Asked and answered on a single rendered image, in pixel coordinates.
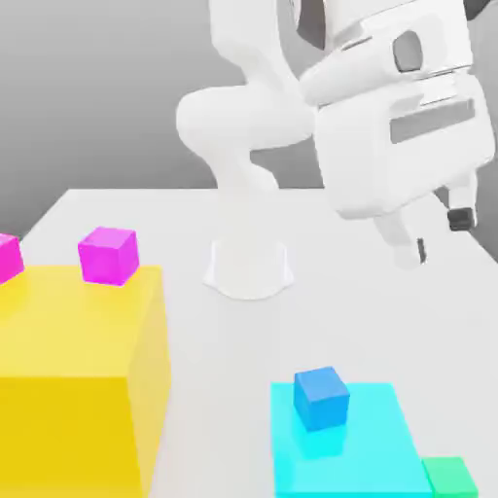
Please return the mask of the large yellow box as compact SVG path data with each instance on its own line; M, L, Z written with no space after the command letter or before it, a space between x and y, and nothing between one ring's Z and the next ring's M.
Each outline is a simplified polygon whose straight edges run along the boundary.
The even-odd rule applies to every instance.
M148 498L170 385L159 267L0 285L0 498Z

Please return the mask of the small green cube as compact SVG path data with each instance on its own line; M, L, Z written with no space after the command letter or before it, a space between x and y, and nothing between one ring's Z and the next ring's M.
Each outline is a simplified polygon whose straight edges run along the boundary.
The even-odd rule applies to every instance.
M422 464L433 498L479 498L479 490L461 457L426 457Z

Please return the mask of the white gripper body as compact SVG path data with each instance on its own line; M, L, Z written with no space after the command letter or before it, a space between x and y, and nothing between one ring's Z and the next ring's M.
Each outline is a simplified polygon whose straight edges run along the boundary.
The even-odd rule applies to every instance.
M482 86L466 72L328 105L314 142L332 205L345 219L394 211L463 180L495 154Z

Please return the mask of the large cyan box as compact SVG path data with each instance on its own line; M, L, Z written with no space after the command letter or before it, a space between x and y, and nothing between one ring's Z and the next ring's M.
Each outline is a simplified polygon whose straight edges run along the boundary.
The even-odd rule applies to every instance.
M293 385L270 386L275 498L432 498L395 389L350 383L346 424L308 432Z

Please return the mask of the small magenta cube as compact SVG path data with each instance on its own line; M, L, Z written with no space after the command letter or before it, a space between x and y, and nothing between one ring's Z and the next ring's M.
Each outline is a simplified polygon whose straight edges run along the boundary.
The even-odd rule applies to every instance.
M98 227L78 243L83 279L123 286L140 266L136 231Z
M0 233L0 285L24 271L19 240L11 234Z

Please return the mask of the small blue cube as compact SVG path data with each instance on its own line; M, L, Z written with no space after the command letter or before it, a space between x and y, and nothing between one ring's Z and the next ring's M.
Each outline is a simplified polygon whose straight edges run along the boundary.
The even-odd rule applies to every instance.
M294 407L308 432L344 425L350 393L333 367L294 375Z

